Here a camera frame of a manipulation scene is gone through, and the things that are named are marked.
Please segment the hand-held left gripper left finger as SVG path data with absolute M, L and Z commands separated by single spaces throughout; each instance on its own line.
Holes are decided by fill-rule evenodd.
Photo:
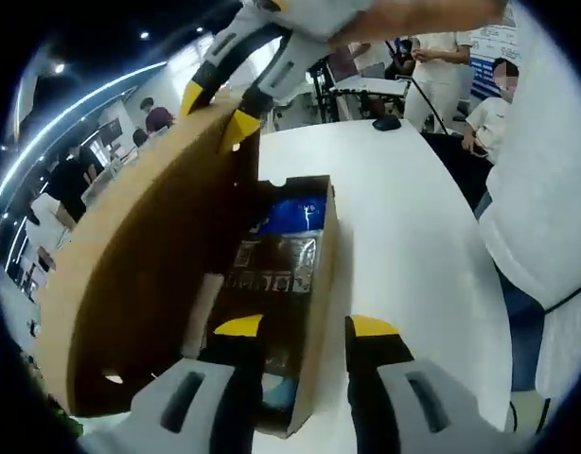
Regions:
M 262 315 L 217 327 L 195 359 L 184 358 L 132 399 L 112 428 L 79 438 L 84 453 L 249 453 L 262 400 Z

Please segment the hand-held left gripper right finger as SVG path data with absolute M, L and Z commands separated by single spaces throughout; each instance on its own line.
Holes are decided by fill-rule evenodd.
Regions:
M 389 323 L 347 316 L 345 363 L 358 452 L 506 452 L 505 434 L 480 415 L 475 395 L 415 359 Z

